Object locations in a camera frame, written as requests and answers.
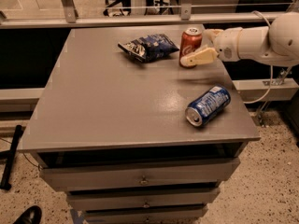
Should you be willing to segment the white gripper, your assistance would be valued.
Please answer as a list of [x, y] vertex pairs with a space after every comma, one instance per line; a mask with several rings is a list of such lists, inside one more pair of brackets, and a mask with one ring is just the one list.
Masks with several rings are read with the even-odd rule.
[[203, 47], [183, 56], [180, 63], [183, 67], [194, 67], [213, 63], [219, 56], [223, 62], [237, 62], [240, 60], [238, 55], [238, 40], [241, 27], [222, 29], [205, 29], [204, 36], [213, 42], [214, 48], [204, 45]]

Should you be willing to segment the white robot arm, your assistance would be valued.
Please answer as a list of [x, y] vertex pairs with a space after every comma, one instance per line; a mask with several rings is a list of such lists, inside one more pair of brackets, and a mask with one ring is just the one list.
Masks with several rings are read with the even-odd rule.
[[299, 64], [299, 13], [288, 12], [270, 25], [253, 28], [206, 29], [212, 46], [203, 47], [180, 59], [185, 67], [213, 63], [253, 60], [257, 63], [292, 67]]

